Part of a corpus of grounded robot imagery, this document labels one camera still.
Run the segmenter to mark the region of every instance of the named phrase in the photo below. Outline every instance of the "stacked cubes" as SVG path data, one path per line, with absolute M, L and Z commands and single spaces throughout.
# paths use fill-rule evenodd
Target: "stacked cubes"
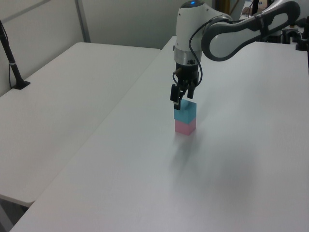
M 175 131 L 190 135 L 197 125 L 197 104 L 182 99 L 180 110 L 174 109 Z

